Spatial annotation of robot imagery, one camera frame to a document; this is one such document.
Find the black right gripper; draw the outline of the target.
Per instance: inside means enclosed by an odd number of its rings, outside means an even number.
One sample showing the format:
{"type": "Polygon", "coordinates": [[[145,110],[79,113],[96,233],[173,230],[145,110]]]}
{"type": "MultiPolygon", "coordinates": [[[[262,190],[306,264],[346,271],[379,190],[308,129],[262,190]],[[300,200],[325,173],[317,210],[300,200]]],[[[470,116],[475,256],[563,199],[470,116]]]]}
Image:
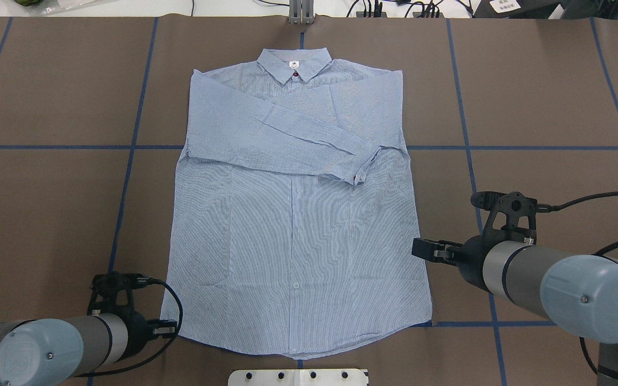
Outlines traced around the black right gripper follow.
{"type": "Polygon", "coordinates": [[[483,265],[488,251],[490,249],[483,243],[481,235],[471,237],[464,244],[448,240],[414,239],[411,248],[412,256],[428,262],[457,266],[466,283],[486,292],[489,289],[483,278],[483,265]]]}

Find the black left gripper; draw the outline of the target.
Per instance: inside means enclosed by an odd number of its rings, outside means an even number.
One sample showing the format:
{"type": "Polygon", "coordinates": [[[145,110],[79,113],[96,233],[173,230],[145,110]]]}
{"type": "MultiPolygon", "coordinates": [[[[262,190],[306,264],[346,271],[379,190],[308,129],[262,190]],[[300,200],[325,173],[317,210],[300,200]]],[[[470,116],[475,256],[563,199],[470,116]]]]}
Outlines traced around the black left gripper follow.
{"type": "Polygon", "coordinates": [[[123,354],[140,353],[151,339],[172,339],[178,335],[177,320],[163,320],[152,318],[146,320],[135,311],[129,311],[123,319],[127,327],[127,347],[123,354]]]}

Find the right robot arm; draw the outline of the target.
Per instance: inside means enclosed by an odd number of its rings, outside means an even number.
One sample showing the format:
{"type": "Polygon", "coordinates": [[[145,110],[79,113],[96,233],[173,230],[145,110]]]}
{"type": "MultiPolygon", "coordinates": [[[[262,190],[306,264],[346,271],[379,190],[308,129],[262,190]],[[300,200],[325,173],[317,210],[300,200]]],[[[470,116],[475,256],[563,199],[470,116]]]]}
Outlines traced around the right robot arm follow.
{"type": "Polygon", "coordinates": [[[598,342],[597,384],[618,385],[618,259],[480,235],[463,244],[414,239],[411,252],[455,266],[467,283],[598,342]]]}

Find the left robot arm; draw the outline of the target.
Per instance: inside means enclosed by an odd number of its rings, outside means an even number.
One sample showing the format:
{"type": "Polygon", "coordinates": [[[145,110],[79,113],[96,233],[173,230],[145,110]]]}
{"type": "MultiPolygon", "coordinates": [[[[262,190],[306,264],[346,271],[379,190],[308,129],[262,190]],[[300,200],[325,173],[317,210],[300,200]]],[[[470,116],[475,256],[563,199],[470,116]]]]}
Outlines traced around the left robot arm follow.
{"type": "Polygon", "coordinates": [[[133,313],[0,322],[0,385],[57,385],[178,334],[175,320],[133,313]]]}

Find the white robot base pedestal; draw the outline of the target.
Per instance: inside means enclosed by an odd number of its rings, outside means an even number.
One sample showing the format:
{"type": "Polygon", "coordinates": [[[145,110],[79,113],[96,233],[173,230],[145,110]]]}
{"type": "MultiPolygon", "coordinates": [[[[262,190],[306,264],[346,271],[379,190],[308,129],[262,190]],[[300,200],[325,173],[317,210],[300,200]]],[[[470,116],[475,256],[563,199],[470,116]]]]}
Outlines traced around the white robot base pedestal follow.
{"type": "Polygon", "coordinates": [[[367,369],[255,369],[236,370],[228,385],[370,385],[367,369]]]}

